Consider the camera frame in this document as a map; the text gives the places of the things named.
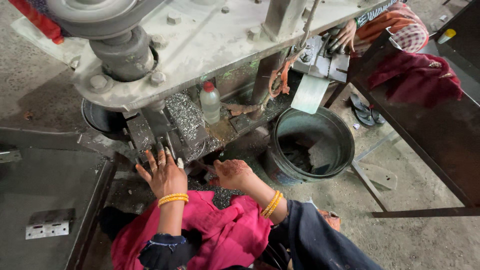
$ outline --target woman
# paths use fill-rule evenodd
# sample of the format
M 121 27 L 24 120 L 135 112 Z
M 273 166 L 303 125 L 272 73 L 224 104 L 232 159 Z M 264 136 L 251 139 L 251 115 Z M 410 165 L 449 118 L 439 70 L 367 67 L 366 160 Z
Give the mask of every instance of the woman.
M 403 51 L 417 52 L 428 42 L 428 30 L 420 18 L 406 4 L 390 0 L 383 7 L 349 20 L 329 48 L 334 51 L 349 47 L 352 57 L 360 57 L 388 27 L 392 39 Z
M 217 210 L 213 194 L 187 191 L 183 164 L 175 165 L 168 148 L 158 162 L 146 155 L 153 175 L 136 168 L 160 201 L 135 218 L 113 208 L 100 214 L 102 231 L 114 239 L 115 269 L 247 269 L 258 257 L 264 263 L 256 269 L 287 269 L 290 258 L 295 270 L 381 269 L 313 204 L 286 200 L 242 160 L 215 160 L 216 184 L 246 194 Z

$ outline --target worker's hand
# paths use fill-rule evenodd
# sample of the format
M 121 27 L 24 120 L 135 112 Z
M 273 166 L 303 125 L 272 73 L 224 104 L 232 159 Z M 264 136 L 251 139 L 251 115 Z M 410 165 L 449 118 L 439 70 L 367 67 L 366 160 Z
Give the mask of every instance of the worker's hand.
M 147 150 L 145 154 L 147 155 L 153 176 L 140 164 L 137 164 L 135 168 L 140 176 L 150 185 L 157 198 L 160 199 L 163 196 L 174 193 L 187 193 L 187 174 L 183 168 L 175 165 L 168 147 L 165 148 L 165 151 L 162 150 L 158 153 L 158 162 L 155 161 L 151 151 Z M 183 167 L 183 162 L 180 158 L 177 162 L 178 164 L 181 163 L 181 167 Z
M 218 178 L 210 181 L 210 184 L 213 185 L 241 190 L 246 181 L 256 177 L 252 169 L 243 160 L 226 160 L 224 162 L 215 160 L 213 165 L 218 175 Z
M 355 32 L 357 31 L 357 23 L 355 19 L 350 19 L 347 24 L 338 32 L 337 36 L 328 45 L 330 51 L 335 51 L 339 47 L 340 51 L 345 51 L 345 47 L 350 47 L 350 52 L 354 52 L 353 49 L 353 38 L 355 37 Z

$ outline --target red cloth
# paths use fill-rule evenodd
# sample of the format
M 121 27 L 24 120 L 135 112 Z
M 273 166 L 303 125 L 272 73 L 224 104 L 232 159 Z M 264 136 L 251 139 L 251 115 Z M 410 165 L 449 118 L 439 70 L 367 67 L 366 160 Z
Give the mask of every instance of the red cloth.
M 431 108 L 447 99 L 460 100 L 460 80 L 441 57 L 430 54 L 395 54 L 381 62 L 368 78 L 370 89 L 386 82 L 387 100 Z
M 188 262 L 187 269 L 223 269 L 232 265 L 248 267 L 268 244 L 272 222 L 260 216 L 262 209 L 249 196 L 233 195 L 230 206 L 218 210 L 212 203 L 213 191 L 189 190 L 183 210 L 182 229 L 202 234 L 202 245 Z M 125 226 L 112 244 L 116 270 L 143 270 L 137 259 L 145 243 L 156 234 L 160 209 L 155 200 L 150 207 Z
M 42 33 L 50 38 L 53 43 L 63 43 L 63 36 L 61 35 L 60 27 L 46 16 L 38 13 L 25 0 L 8 0 L 15 8 L 18 9 L 27 19 L 33 23 Z

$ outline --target taped fingertip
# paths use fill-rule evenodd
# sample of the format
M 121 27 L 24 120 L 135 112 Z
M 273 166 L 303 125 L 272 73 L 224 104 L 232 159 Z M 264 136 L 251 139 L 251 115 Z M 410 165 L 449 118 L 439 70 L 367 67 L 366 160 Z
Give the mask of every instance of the taped fingertip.
M 183 160 L 181 158 L 177 159 L 177 167 L 179 169 L 183 169 Z

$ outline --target dusty floor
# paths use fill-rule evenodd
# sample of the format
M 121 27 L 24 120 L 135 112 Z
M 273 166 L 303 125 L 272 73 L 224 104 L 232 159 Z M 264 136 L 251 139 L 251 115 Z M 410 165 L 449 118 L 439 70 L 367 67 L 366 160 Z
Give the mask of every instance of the dusty floor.
M 464 0 L 452 0 L 441 6 L 442 2 L 409 0 L 408 4 L 427 27 L 431 23 L 438 24 L 438 18 L 443 14 L 451 18 L 467 4 Z M 0 126 L 60 131 L 82 129 L 81 99 L 68 82 L 71 70 L 14 33 L 9 25 L 19 16 L 7 1 L 0 1 L 0 44 L 3 51 L 0 55 Z M 348 99 L 350 92 L 356 90 L 345 90 L 331 109 L 351 127 L 357 121 L 342 101 Z M 32 121 L 23 118 L 27 110 L 34 114 Z M 388 124 L 351 129 L 357 154 L 392 130 Z M 246 135 L 243 140 L 229 145 L 222 158 L 245 159 L 269 185 L 281 190 L 288 199 L 306 200 L 312 197 L 318 207 L 335 211 L 342 218 L 342 233 L 385 269 L 479 268 L 480 218 L 374 219 L 369 212 L 379 211 L 380 208 L 361 182 L 348 172 L 324 182 L 278 186 L 266 179 L 257 159 L 266 143 L 262 137 L 258 132 Z M 249 151 L 236 151 L 246 147 Z M 384 167 L 398 176 L 397 189 L 382 192 L 394 210 L 461 206 L 403 140 L 394 145 L 389 142 L 383 144 L 363 161 Z M 189 186 L 215 189 L 218 206 L 231 194 L 218 187 L 199 186 L 192 179 Z M 138 179 L 118 179 L 111 188 L 107 204 L 123 211 L 141 213 L 151 200 L 153 195 L 146 183 Z M 106 236 L 97 233 L 84 268 L 111 269 L 109 245 Z

